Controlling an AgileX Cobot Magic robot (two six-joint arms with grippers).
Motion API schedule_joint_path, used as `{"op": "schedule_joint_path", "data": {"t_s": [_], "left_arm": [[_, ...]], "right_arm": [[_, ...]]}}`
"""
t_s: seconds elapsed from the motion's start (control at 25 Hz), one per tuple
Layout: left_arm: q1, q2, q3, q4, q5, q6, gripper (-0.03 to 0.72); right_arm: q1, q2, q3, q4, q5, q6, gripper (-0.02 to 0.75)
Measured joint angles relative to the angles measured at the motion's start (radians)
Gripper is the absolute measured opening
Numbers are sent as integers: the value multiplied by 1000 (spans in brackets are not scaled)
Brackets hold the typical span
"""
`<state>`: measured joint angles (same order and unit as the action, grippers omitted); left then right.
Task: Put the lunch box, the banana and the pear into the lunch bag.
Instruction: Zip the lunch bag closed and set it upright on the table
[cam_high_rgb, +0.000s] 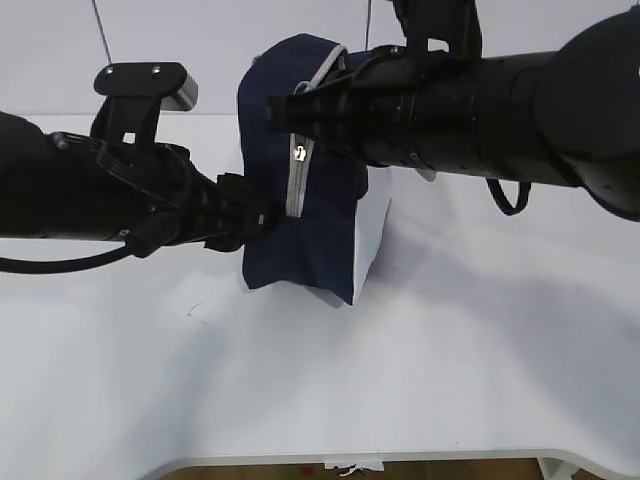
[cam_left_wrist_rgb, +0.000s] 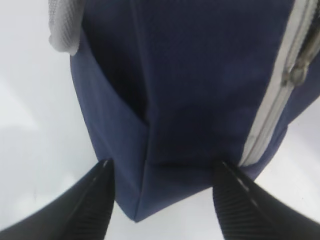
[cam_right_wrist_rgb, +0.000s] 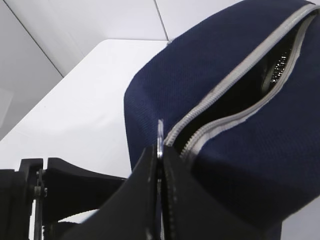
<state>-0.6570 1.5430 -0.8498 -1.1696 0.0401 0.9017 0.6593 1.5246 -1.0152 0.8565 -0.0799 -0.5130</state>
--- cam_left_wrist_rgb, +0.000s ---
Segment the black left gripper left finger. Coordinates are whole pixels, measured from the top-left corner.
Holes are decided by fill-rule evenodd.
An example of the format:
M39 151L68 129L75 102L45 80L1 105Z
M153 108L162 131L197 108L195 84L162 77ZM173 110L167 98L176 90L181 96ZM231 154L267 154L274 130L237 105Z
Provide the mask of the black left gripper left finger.
M2 240L103 240L115 201L112 160L99 161L56 200L2 230Z

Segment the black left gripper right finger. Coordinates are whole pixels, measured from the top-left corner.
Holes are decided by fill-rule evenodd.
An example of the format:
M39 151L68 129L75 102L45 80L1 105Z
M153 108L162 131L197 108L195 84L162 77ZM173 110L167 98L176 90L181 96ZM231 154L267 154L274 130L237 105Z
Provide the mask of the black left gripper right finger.
M216 216L226 240L318 240L319 223L274 198L238 167L217 161L212 179Z

